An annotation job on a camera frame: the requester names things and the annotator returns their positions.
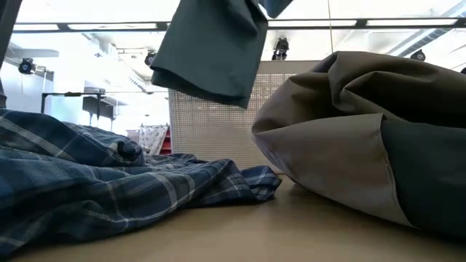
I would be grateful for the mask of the red black portable box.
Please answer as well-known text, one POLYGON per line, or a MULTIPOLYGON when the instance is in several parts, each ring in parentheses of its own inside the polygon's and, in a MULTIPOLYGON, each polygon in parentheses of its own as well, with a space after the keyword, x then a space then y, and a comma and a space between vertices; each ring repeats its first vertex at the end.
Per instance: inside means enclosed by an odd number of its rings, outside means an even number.
POLYGON ((159 154, 161 154, 161 155, 170 155, 170 154, 172 154, 170 128, 168 128, 167 132, 165 133, 164 139, 162 141, 162 145, 161 145, 160 150, 159 150, 159 154))

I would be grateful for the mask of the black background desk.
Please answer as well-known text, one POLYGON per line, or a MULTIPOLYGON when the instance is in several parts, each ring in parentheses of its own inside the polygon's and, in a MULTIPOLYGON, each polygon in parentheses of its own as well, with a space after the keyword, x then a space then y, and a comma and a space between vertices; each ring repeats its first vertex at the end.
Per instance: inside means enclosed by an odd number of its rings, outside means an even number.
POLYGON ((96 116, 97 120, 105 117, 114 121, 117 117, 119 102, 111 98, 105 92, 43 92, 41 100, 41 113, 45 112, 45 102, 48 96, 61 96, 66 98, 82 98, 82 110, 90 117, 96 116))

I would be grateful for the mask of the dark green garment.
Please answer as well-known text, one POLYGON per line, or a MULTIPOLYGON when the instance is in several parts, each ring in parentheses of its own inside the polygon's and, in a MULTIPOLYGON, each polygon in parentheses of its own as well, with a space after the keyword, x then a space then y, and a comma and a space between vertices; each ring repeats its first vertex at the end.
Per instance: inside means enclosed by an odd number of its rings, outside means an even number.
POLYGON ((150 64, 151 83, 247 108, 268 19, 293 0, 181 0, 150 64))

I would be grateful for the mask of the white perforated panel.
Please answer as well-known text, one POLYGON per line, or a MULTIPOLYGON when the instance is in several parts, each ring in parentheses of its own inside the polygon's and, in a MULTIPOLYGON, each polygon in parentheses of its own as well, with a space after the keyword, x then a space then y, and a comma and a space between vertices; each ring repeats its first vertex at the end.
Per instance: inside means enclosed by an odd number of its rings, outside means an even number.
POLYGON ((316 60, 261 62, 246 109, 170 90, 172 152, 193 154, 206 161, 231 159, 241 170, 267 165, 279 172, 252 141, 252 124, 259 109, 283 82, 317 64, 316 60))

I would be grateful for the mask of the white patterned cloth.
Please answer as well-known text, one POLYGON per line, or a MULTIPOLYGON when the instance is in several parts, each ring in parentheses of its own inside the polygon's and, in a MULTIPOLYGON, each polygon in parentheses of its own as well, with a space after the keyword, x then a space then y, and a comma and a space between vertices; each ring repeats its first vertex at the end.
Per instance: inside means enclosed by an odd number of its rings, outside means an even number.
POLYGON ((168 130, 168 125, 141 125, 138 143, 147 154, 159 154, 168 130))

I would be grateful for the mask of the blue plaid shirt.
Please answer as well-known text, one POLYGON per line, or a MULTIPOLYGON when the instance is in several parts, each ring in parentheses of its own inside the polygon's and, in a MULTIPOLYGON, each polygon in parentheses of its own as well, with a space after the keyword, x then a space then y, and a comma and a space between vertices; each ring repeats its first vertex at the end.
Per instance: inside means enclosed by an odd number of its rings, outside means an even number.
POLYGON ((180 208, 265 202, 280 183, 267 166, 148 155, 123 135, 0 108, 0 258, 112 237, 180 208))

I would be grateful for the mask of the khaki grey garment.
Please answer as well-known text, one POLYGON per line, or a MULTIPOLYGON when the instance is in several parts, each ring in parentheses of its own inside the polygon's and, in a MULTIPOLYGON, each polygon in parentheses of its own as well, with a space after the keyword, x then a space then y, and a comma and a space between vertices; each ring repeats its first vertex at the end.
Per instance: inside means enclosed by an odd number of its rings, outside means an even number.
POLYGON ((316 194, 466 242, 466 74, 335 52, 271 95, 252 136, 316 194))

